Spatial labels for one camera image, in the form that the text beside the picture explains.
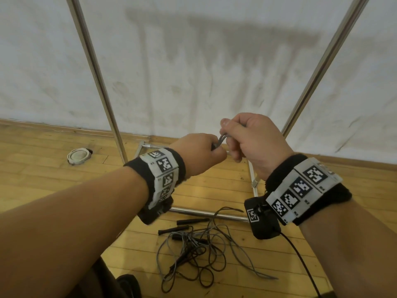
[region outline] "wristband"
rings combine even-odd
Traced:
[[[270,192],[266,203],[283,225],[291,221],[299,225],[321,209],[351,199],[350,191],[340,182],[340,176],[315,158],[293,155],[266,180]]]
[[[153,209],[171,196],[186,176],[185,163],[173,149],[161,148],[127,162],[145,181],[149,197],[144,208]]]

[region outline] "left hand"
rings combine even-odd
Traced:
[[[185,163],[185,179],[202,174],[226,159],[227,153],[222,146],[211,151],[211,144],[217,142],[215,135],[200,133],[186,135],[169,146],[181,155]]]

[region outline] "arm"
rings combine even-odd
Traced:
[[[397,234],[355,201],[330,205],[299,227],[339,298],[395,297]]]
[[[170,147],[186,178],[226,158],[217,137],[191,134]],[[148,199],[146,181],[130,167],[0,214],[0,296],[64,297]]]
[[[268,117],[240,113],[221,126],[231,135],[231,156],[245,155],[263,180],[294,154]],[[299,227],[339,298],[396,295],[397,234],[354,201],[330,205]]]

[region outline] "wooden floor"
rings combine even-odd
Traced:
[[[80,166],[68,165],[66,155],[80,147],[92,149],[92,158]],[[131,159],[138,143],[125,140],[125,147]],[[0,211],[95,178],[121,165],[112,138],[0,125]],[[344,178],[344,184],[360,205],[397,232],[397,171],[328,165]],[[263,190],[264,185],[260,184],[259,191]],[[173,198],[174,206],[216,211],[222,206],[244,209],[244,200],[251,196],[246,161],[237,164],[227,159],[180,185]],[[256,240],[248,224],[239,222],[226,222],[232,236],[245,248],[257,268],[279,280],[256,277],[240,266],[227,249],[226,269],[215,272],[215,284],[211,288],[205,289],[198,282],[177,278],[173,290],[167,295],[162,294],[155,253],[164,237],[157,236],[157,230],[171,228],[176,225],[175,220],[181,218],[186,216],[166,213],[151,226],[134,219],[102,255],[112,273],[115,276],[127,272],[134,274],[146,297],[315,296],[303,266],[284,238]],[[327,277],[299,228],[288,225],[283,231],[303,255],[320,291],[329,291],[331,286]],[[169,267],[173,262],[171,253],[164,249],[160,261],[164,269]]]

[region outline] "cable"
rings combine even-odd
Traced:
[[[313,277],[312,277],[312,275],[311,275],[310,272],[309,272],[309,269],[307,268],[305,262],[303,261],[302,256],[300,255],[300,253],[298,252],[298,250],[295,248],[295,246],[294,246],[294,244],[292,243],[292,241],[291,241],[283,232],[279,232],[279,233],[289,242],[289,244],[292,246],[292,248],[294,248],[296,254],[298,255],[300,261],[302,262],[302,264],[303,264],[303,266],[304,266],[304,268],[305,268],[305,270],[306,270],[306,272],[307,272],[307,275],[308,275],[309,278],[310,278],[310,281],[312,282],[312,284],[313,284],[313,286],[314,286],[314,289],[315,289],[315,291],[316,291],[316,293],[317,293],[317,295],[318,295],[318,298],[321,298],[322,296],[321,296],[321,294],[320,294],[320,291],[318,290],[318,288],[317,288],[317,286],[316,286],[316,283],[314,282]]]
[[[232,253],[238,263],[240,263],[243,267],[246,269],[254,272],[257,276],[265,279],[278,279],[277,277],[273,277],[267,274],[264,274],[262,272],[258,272],[252,263],[252,260],[248,256],[248,254],[245,252],[245,250],[236,243],[236,241],[232,238],[230,234],[229,227],[227,225],[217,225],[215,223],[215,218],[218,215],[220,211],[223,210],[235,210],[242,212],[240,209],[235,209],[231,207],[222,207],[218,211],[215,212],[214,216],[212,219],[208,222],[206,228],[202,229],[197,229],[194,230],[192,226],[189,226],[191,228],[190,231],[177,231],[177,232],[171,232],[167,238],[161,243],[157,254],[156,254],[156,262],[157,262],[157,268],[160,272],[160,276],[162,278],[161,281],[161,290],[163,293],[169,293],[175,283],[176,275],[179,275],[183,277],[186,280],[189,281],[196,281],[199,280],[201,286],[205,288],[209,288],[213,285],[214,283],[214,273],[213,271],[216,272],[221,272],[226,268],[226,256],[225,256],[225,251],[226,251],[226,243],[228,243],[231,247]],[[227,230],[227,233],[219,229],[219,227],[225,227]],[[182,241],[182,248],[179,253],[176,253],[173,251],[170,247],[169,240],[170,239],[176,239]],[[219,248],[216,246],[214,243],[214,239],[218,239],[221,242],[222,248]],[[159,255],[160,251],[163,248],[163,246],[167,245],[168,249],[171,251],[171,254],[174,257],[174,264],[170,267],[170,270],[168,271],[167,274],[164,274],[164,272],[161,270],[160,267],[160,262],[159,262]],[[244,255],[248,258],[250,266],[244,264],[239,257],[236,255],[235,248],[238,248],[241,250]],[[204,266],[201,266],[198,264],[196,258],[198,256],[204,255],[206,252],[208,252],[208,263]],[[214,264],[218,257],[222,258],[222,267],[220,269],[215,268]],[[197,269],[197,274],[194,277],[187,277],[183,275],[181,272],[177,270],[177,268],[185,263],[189,263],[191,266],[195,267]],[[201,275],[203,272],[209,272],[211,275],[210,283],[209,284],[204,284],[201,278]],[[164,285],[167,282],[171,281],[170,287],[166,290],[164,289]]]

